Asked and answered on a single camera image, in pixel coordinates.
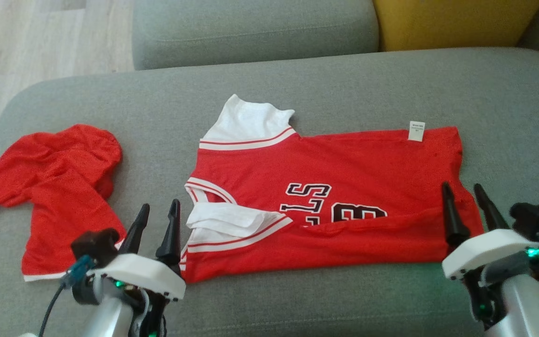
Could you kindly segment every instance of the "white sleeve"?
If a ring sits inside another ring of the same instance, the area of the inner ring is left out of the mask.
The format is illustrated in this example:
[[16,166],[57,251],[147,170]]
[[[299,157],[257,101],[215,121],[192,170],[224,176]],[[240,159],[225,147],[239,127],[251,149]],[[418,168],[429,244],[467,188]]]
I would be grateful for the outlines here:
[[218,121],[202,140],[221,143],[271,139],[291,126],[294,110],[279,110],[270,103],[251,103],[232,95],[224,105]]
[[205,246],[214,250],[244,247],[291,222],[290,218],[278,212],[231,203],[199,202],[186,220],[186,226],[193,230],[188,239],[188,250],[202,251],[207,249]]

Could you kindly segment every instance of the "crumpled red shirt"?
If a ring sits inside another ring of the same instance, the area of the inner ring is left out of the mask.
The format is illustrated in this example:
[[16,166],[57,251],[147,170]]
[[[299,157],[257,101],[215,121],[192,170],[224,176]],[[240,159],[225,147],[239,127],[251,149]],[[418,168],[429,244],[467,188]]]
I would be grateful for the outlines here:
[[13,143],[0,158],[0,205],[34,204],[22,257],[24,280],[61,277],[74,262],[70,243],[85,231],[124,226],[108,205],[111,173],[122,160],[116,137],[77,124]]

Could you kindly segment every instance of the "green led light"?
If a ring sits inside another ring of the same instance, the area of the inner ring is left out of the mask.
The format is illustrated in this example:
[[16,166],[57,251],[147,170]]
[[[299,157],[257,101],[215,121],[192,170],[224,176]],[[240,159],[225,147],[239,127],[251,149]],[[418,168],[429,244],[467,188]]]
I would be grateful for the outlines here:
[[539,257],[539,248],[528,248],[525,252],[528,257]]

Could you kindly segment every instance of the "black cable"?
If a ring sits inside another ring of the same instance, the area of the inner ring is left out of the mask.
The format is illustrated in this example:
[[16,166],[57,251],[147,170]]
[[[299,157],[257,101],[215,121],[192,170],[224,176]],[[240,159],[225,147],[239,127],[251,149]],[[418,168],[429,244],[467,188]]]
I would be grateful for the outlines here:
[[45,312],[45,317],[43,317],[43,324],[41,324],[39,337],[43,337],[43,334],[45,334],[45,326],[47,326],[47,320],[49,320],[49,314],[51,314],[51,309],[53,309],[53,305],[55,304],[55,301],[58,300],[58,297],[62,293],[62,290],[64,290],[63,284],[59,286],[57,292],[55,292],[55,295],[53,295],[53,299],[51,299],[51,302],[49,302],[49,307],[47,307],[47,311]]
[[165,315],[161,316],[162,320],[163,320],[163,337],[166,337],[168,335],[168,329],[166,328],[166,325],[165,325]]

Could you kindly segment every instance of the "yellow cushion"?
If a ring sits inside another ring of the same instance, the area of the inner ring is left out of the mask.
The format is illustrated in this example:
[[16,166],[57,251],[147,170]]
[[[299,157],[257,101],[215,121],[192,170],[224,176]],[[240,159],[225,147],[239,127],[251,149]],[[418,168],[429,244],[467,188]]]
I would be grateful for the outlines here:
[[539,0],[374,0],[383,51],[512,46]]

